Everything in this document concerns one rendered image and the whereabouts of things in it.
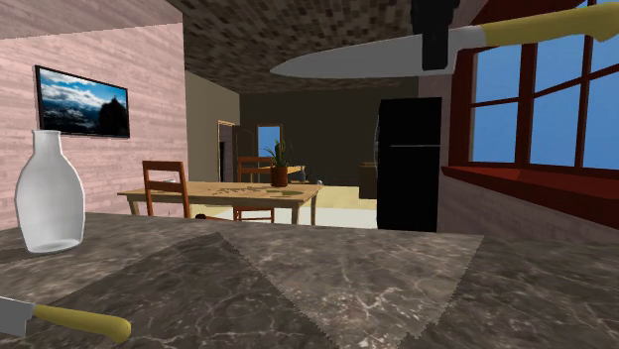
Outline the brown wooden chair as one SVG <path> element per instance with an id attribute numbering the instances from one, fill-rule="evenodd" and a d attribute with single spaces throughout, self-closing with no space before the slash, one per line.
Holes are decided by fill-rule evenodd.
<path id="1" fill-rule="evenodd" d="M 160 190 L 163 192 L 178 193 L 182 197 L 184 208 L 184 217 L 191 218 L 190 204 L 186 187 L 185 167 L 182 162 L 172 161 L 143 161 L 143 176 L 146 195 L 147 213 L 149 216 L 154 215 L 152 191 Z M 162 180 L 150 179 L 150 171 L 173 172 L 179 175 L 179 182 L 166 182 Z"/>
<path id="2" fill-rule="evenodd" d="M 271 167 L 273 166 L 271 157 L 238 157 L 237 159 L 237 176 L 236 181 L 242 182 L 244 175 L 249 175 L 249 181 L 254 181 L 254 175 L 271 175 Z M 243 213 L 246 211 L 268 211 L 268 217 L 249 217 L 244 218 Z M 275 209 L 264 207 L 250 207 L 250 206 L 234 206 L 233 207 L 233 219 L 235 221 L 249 220 L 269 220 L 271 223 L 275 222 Z"/>

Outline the yellow-handled kitchen knife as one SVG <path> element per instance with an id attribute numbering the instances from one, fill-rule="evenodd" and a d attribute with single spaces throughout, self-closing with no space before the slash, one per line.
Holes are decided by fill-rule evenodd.
<path id="1" fill-rule="evenodd" d="M 463 50 L 534 44 L 586 35 L 619 34 L 619 2 L 445 29 L 341 47 L 288 59 L 270 72 L 299 78 L 359 79 L 452 74 Z"/>
<path id="2" fill-rule="evenodd" d="M 59 326 L 104 335 L 116 343 L 125 342 L 132 332 L 131 323 L 122 317 L 35 304 L 0 296 L 1 333 L 25 337 L 27 322 L 32 317 Z"/>

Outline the red-framed window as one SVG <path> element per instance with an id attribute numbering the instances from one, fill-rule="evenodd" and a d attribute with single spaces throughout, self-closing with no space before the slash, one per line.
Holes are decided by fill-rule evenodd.
<path id="1" fill-rule="evenodd" d="M 619 38 L 457 57 L 444 175 L 619 229 Z"/>

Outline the black refrigerator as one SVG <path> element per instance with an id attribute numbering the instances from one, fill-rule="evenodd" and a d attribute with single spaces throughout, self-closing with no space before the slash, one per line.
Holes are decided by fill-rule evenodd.
<path id="1" fill-rule="evenodd" d="M 384 99 L 377 133 L 377 226 L 434 232 L 441 99 Z"/>

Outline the framed landscape wall picture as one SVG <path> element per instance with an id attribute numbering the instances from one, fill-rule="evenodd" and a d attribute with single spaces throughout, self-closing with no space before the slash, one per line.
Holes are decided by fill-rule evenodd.
<path id="1" fill-rule="evenodd" d="M 63 135 L 130 138 L 126 87 L 35 65 L 38 126 Z"/>

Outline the small wood-framed window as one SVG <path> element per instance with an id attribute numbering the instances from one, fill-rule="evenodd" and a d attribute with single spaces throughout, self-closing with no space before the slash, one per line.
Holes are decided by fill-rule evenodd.
<path id="1" fill-rule="evenodd" d="M 276 145 L 281 141 L 280 126 L 258 126 L 258 156 L 273 157 Z"/>

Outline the white glass vase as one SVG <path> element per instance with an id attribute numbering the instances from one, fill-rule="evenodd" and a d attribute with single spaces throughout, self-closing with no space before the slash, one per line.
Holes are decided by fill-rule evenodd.
<path id="1" fill-rule="evenodd" d="M 63 154 L 59 131 L 33 132 L 33 153 L 20 172 L 15 207 L 29 252 L 59 252 L 82 242 L 83 185 Z"/>

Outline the wooden dining table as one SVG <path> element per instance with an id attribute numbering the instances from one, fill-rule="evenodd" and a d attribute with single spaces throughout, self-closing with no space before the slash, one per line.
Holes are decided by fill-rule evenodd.
<path id="1" fill-rule="evenodd" d="M 179 182 L 179 175 L 173 172 L 150 171 L 150 179 L 166 182 Z M 317 194 L 322 189 L 320 184 L 278 184 L 273 186 L 269 183 L 254 182 L 211 182 L 189 181 L 186 179 L 188 200 L 191 207 L 194 204 L 222 205 L 222 206 L 250 206 L 264 208 L 290 208 L 292 210 L 292 222 L 299 222 L 301 206 L 310 203 L 310 223 L 315 224 Z M 145 186 L 138 189 L 121 191 L 129 204 L 131 213 L 140 213 L 138 204 L 146 204 Z M 153 211 L 154 204 L 179 203 L 182 197 L 178 193 L 152 191 Z"/>

